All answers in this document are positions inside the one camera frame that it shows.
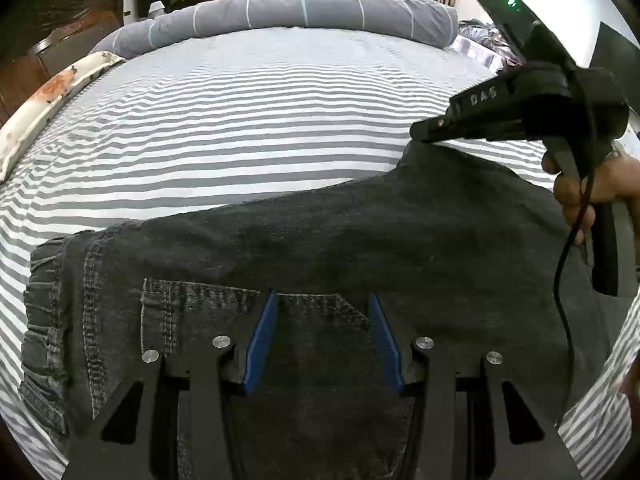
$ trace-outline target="finger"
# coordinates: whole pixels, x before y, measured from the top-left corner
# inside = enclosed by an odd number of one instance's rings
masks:
[[[579,206],[582,201],[580,182],[564,174],[559,175],[554,182],[554,196],[562,207]]]
[[[584,231],[582,229],[578,229],[578,232],[575,234],[575,244],[582,245],[584,241]]]
[[[596,168],[590,202],[610,202],[615,197],[640,198],[640,160],[626,153],[609,158]]]
[[[542,157],[542,169],[553,175],[560,173],[560,165],[549,152]]]
[[[575,220],[578,218],[578,213],[580,212],[580,206],[577,207],[567,207],[562,210],[562,214],[564,215],[564,219],[566,222],[573,226]],[[584,212],[584,217],[582,218],[582,222],[580,223],[580,229],[582,231],[588,231],[593,226],[593,223],[596,219],[596,211],[593,206],[587,206],[587,209]]]

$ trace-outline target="floral pillow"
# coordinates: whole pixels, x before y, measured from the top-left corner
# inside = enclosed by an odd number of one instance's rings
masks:
[[[0,182],[7,180],[15,165],[60,108],[91,81],[124,61],[111,52],[95,52],[73,63],[42,85],[0,128]]]

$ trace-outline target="human hand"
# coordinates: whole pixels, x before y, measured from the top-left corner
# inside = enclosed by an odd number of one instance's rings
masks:
[[[550,174],[560,172],[560,168],[549,152],[542,158],[542,168]],[[564,219],[573,225],[580,211],[580,199],[584,190],[584,182],[564,174],[558,175],[554,184],[554,196],[562,206]],[[608,158],[596,168],[591,203],[611,202],[615,198],[626,201],[631,213],[636,236],[636,262],[640,264],[640,160],[626,153],[616,158]],[[588,206],[580,230],[575,238],[577,245],[582,244],[596,218],[593,205]]]

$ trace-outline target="pile of clothes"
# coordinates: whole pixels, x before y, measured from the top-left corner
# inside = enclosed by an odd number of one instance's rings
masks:
[[[481,44],[489,50],[493,50],[504,59],[505,67],[522,64],[520,58],[514,53],[509,43],[493,23],[483,23],[475,19],[463,20],[458,23],[458,34]]]

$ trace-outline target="jeans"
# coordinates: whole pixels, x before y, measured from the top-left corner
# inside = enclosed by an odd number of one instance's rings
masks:
[[[366,298],[450,351],[497,350],[554,420],[566,339],[552,283],[568,227],[551,193],[497,164],[411,142],[395,170],[324,189],[57,238],[32,255],[25,403],[67,452],[133,361],[225,333],[260,290],[281,309],[257,391],[232,408],[248,478],[369,479],[398,470],[411,399],[385,383]],[[571,400],[593,384],[630,301],[598,295],[572,250],[561,296]],[[189,428],[178,409],[181,476]]]

